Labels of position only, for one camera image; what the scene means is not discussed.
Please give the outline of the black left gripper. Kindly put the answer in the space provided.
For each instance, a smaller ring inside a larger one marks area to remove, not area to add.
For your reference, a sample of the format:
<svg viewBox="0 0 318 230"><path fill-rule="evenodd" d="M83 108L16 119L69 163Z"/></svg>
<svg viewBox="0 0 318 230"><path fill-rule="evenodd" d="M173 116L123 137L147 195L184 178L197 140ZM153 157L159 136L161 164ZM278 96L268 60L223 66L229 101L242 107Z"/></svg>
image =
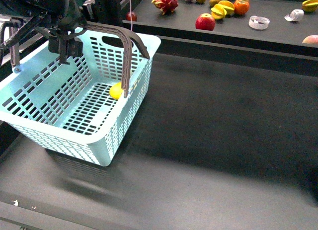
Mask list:
<svg viewBox="0 0 318 230"><path fill-rule="evenodd" d="M78 36L87 31L87 22L76 0L14 0L14 12L29 18L14 34L15 44L36 30L49 40L50 52L61 57L82 55Z"/></svg>

